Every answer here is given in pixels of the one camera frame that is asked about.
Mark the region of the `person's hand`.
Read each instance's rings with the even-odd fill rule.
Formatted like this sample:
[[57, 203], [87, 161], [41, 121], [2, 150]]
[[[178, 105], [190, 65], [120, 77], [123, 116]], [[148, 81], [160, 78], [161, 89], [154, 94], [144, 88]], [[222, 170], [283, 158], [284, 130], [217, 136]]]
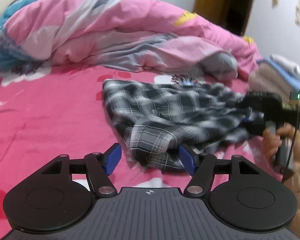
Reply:
[[294, 163], [300, 165], [300, 131], [291, 124], [279, 128], [275, 134], [271, 134], [268, 129], [265, 129], [263, 134], [263, 153], [269, 163], [272, 162], [273, 156], [282, 144], [281, 137], [293, 139], [293, 154]]

